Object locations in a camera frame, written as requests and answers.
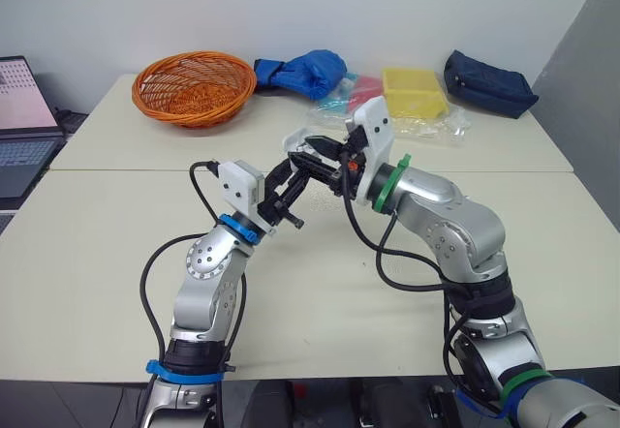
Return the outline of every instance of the laptop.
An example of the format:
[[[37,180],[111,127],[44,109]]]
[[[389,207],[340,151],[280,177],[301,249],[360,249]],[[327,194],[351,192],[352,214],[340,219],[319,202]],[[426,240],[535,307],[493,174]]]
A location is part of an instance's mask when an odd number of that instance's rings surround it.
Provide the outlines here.
[[[21,198],[62,142],[26,59],[0,57],[0,199]]]

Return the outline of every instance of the navy blue pouch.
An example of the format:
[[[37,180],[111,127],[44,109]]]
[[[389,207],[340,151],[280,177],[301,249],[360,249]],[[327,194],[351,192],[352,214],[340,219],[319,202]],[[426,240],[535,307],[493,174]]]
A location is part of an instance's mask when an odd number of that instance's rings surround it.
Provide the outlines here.
[[[507,72],[455,50],[446,62],[444,80],[463,102],[518,118],[539,99],[521,73]]]

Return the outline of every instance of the robotic arm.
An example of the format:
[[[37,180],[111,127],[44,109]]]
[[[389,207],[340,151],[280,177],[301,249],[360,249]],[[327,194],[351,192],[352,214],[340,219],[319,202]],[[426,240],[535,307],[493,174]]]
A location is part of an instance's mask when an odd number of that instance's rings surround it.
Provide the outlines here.
[[[502,250],[505,232],[497,215],[464,198],[446,178],[409,168],[408,156],[396,167],[388,163],[393,132],[383,98],[358,109],[347,127],[344,143],[297,135],[288,144],[289,159],[267,178],[243,162],[212,164],[236,211],[221,217],[222,223],[188,253],[166,358],[151,368],[157,367],[158,378],[142,426],[160,408],[214,404],[213,375],[221,379],[224,370],[236,284],[265,234],[274,234],[283,219],[301,228],[303,222],[289,207],[310,178],[336,196],[396,214],[433,251],[457,323],[453,351],[468,394],[503,409],[521,428],[620,426],[620,407],[612,401],[544,370],[523,305],[512,294]],[[276,189],[285,182],[288,187],[280,195]],[[212,426],[217,426],[215,418]]]

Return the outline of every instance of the laptop screen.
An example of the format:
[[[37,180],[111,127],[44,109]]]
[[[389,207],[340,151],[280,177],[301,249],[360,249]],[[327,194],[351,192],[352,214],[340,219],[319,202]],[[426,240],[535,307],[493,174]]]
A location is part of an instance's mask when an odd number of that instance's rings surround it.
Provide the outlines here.
[[[23,58],[0,58],[0,131],[58,126]]]

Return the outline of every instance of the blue bag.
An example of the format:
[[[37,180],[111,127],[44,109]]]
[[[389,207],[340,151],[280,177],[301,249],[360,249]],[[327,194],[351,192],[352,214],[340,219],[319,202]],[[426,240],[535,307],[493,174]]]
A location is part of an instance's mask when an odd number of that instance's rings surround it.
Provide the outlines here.
[[[444,80],[454,97],[512,118],[539,99],[521,73],[491,67],[458,50],[446,62]]]
[[[330,50],[312,50],[290,62],[259,59],[254,62],[258,86],[279,86],[319,100],[347,73],[347,65]]]

